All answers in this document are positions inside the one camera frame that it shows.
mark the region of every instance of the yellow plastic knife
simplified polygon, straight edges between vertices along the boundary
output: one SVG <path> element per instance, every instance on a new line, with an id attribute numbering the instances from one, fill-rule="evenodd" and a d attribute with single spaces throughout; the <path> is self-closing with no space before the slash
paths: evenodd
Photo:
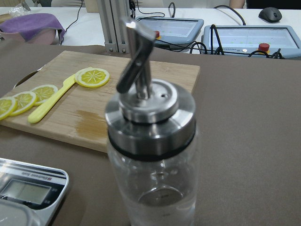
<path id="1" fill-rule="evenodd" d="M 30 123 L 39 122 L 56 104 L 56 102 L 71 88 L 75 83 L 74 74 L 63 81 L 63 87 L 60 88 L 54 95 L 52 95 L 46 102 L 42 103 L 36 110 L 34 110 L 27 118 Z"/>

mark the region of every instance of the screen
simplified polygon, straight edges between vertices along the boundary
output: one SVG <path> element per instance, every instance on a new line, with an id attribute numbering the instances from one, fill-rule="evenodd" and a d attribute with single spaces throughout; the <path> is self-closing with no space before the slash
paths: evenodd
<path id="1" fill-rule="evenodd" d="M 12 179 L 1 192 L 2 195 L 25 202 L 41 204 L 51 187 Z"/>
<path id="2" fill-rule="evenodd" d="M 271 48 L 298 48 L 287 28 L 217 28 L 217 32 L 225 48 L 258 48 L 260 43 Z M 214 31 L 213 46 L 218 47 Z"/>
<path id="3" fill-rule="evenodd" d="M 160 20 L 160 19 L 142 19 L 140 23 L 149 27 L 153 31 L 159 31 L 162 36 L 174 36 L 187 38 L 197 21 L 193 20 Z"/>

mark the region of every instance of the kitchen scale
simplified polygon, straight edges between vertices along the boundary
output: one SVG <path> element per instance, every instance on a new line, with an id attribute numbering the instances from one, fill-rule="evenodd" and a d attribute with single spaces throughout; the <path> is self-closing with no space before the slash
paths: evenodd
<path id="1" fill-rule="evenodd" d="M 0 158 L 0 225 L 47 225 L 68 183 L 64 170 Z"/>

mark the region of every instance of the spout lever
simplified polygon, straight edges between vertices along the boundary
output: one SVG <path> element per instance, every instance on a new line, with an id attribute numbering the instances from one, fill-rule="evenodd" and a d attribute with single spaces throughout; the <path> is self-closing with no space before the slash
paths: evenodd
<path id="1" fill-rule="evenodd" d="M 149 56 L 153 49 L 155 32 L 135 20 L 123 20 L 126 25 L 132 60 L 117 84 L 119 93 L 127 93 L 136 83 L 138 98 L 148 99 L 151 93 Z"/>

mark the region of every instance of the lemon slice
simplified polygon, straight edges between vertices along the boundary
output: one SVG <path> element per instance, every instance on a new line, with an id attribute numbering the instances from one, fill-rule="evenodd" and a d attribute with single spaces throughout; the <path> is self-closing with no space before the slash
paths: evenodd
<path id="1" fill-rule="evenodd" d="M 88 67 L 76 72 L 74 79 L 81 86 L 95 88 L 106 84 L 110 74 L 101 68 Z"/>
<path id="2" fill-rule="evenodd" d="M 31 92 L 34 92 L 37 95 L 37 101 L 34 103 L 35 106 L 41 105 L 49 97 L 54 95 L 58 91 L 58 88 L 54 85 L 41 85 L 36 88 L 33 88 Z"/>
<path id="3" fill-rule="evenodd" d="M 0 98 L 0 120 L 8 117 L 17 108 L 17 101 L 13 97 Z"/>
<path id="4" fill-rule="evenodd" d="M 13 97 L 17 100 L 17 108 L 10 114 L 11 116 L 28 111 L 37 101 L 37 95 L 31 91 L 21 92 Z"/>

